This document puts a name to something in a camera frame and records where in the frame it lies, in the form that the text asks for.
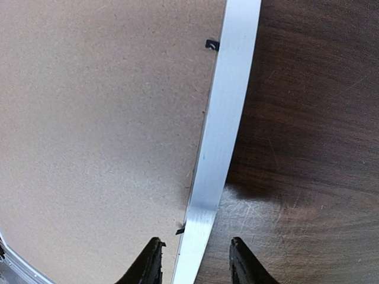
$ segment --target silver metal frame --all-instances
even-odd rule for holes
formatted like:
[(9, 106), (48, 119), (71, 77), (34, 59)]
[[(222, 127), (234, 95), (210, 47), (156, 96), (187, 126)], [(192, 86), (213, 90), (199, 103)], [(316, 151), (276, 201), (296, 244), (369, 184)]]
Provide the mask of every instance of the silver metal frame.
[(193, 284), (232, 159), (250, 76), (261, 0), (227, 0), (220, 50), (172, 284)]
[(0, 245), (4, 248), (5, 259), (2, 261), (21, 278), (25, 283), (33, 284), (53, 284), (53, 282), (40, 273), (37, 269), (27, 263), (19, 256), (5, 241), (4, 235), (0, 231)]

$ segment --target cardboard sheet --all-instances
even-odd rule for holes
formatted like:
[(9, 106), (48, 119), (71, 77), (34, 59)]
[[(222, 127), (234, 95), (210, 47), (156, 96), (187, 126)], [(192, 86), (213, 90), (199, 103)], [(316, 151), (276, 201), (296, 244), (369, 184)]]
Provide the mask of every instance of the cardboard sheet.
[(224, 1), (0, 1), (0, 229), (56, 283), (114, 283), (153, 236), (164, 283)]

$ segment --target dark wood surface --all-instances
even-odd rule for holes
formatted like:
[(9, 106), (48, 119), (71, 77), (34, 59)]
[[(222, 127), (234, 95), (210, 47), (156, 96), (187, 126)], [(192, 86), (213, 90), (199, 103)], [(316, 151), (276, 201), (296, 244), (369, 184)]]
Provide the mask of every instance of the dark wood surface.
[(282, 284), (379, 283), (378, 9), (262, 0), (228, 186), (197, 283), (229, 283), (234, 236)]

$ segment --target curved metal edge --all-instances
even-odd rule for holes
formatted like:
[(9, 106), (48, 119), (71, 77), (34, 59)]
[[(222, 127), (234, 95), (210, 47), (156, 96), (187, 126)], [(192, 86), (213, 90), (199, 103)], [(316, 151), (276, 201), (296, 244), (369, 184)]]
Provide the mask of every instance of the curved metal edge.
[(172, 284), (193, 284), (216, 217), (236, 142), (261, 0), (227, 0), (220, 50)]
[(5, 252), (3, 262), (23, 281), (28, 284), (54, 284), (54, 282), (27, 263), (7, 244), (1, 230), (0, 246)]

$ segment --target black plastic jaw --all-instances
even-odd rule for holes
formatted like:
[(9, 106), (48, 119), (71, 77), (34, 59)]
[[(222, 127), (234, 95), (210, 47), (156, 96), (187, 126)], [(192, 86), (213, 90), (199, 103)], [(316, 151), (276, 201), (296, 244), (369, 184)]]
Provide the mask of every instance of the black plastic jaw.
[(229, 261), (233, 284), (279, 284), (241, 238), (232, 239)]
[(165, 243), (152, 238), (116, 284), (162, 284), (162, 247)]

